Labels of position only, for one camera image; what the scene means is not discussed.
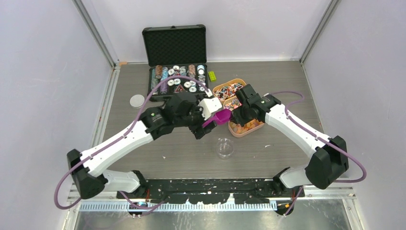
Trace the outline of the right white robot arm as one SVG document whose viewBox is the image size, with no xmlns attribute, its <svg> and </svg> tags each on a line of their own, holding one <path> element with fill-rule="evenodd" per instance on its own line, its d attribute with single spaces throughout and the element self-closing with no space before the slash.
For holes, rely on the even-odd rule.
<svg viewBox="0 0 406 230">
<path fill-rule="evenodd" d="M 349 168 L 343 138 L 318 132 L 290 113 L 279 99 L 270 94 L 261 96 L 249 84 L 235 95 L 241 105 L 232 111 L 232 122 L 242 126 L 253 119 L 263 122 L 283 133 L 309 158 L 308 164 L 285 168 L 273 177 L 273 190 L 278 196 L 287 196 L 294 187 L 308 184 L 326 189 Z"/>
</svg>

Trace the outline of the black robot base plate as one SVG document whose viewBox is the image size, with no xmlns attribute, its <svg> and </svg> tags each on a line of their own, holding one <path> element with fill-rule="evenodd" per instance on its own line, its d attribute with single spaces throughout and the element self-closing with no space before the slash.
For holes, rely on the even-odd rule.
<svg viewBox="0 0 406 230">
<path fill-rule="evenodd" d="M 235 204 L 265 204 L 269 198 L 292 200 L 304 197 L 300 187 L 279 189 L 268 179 L 149 179 L 132 193 L 130 199 L 148 199 L 152 203 L 224 204 L 233 197 Z"/>
</svg>

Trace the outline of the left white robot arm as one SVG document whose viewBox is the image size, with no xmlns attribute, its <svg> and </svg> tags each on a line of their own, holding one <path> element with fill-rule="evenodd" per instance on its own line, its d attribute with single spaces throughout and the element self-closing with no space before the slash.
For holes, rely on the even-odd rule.
<svg viewBox="0 0 406 230">
<path fill-rule="evenodd" d="M 148 144 L 177 127 L 187 127 L 196 139 L 211 132 L 217 124 L 209 118 L 221 110 L 216 97 L 201 98 L 190 92 L 173 95 L 163 106 L 147 108 L 134 124 L 85 151 L 67 153 L 71 176 L 81 199 L 90 199 L 102 191 L 123 191 L 135 198 L 147 192 L 139 171 L 117 172 L 108 169 L 126 154 Z"/>
</svg>

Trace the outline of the magenta plastic scoop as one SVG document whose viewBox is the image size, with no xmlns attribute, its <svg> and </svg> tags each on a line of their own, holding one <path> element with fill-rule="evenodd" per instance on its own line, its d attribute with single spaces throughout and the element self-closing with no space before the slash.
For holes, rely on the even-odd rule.
<svg viewBox="0 0 406 230">
<path fill-rule="evenodd" d="M 208 120 L 206 120 L 202 124 L 202 127 L 206 127 L 212 122 L 215 122 L 217 125 L 223 125 L 230 121 L 231 115 L 232 115 L 232 111 L 230 111 L 229 109 L 223 109 L 221 111 L 218 111 Z"/>
</svg>

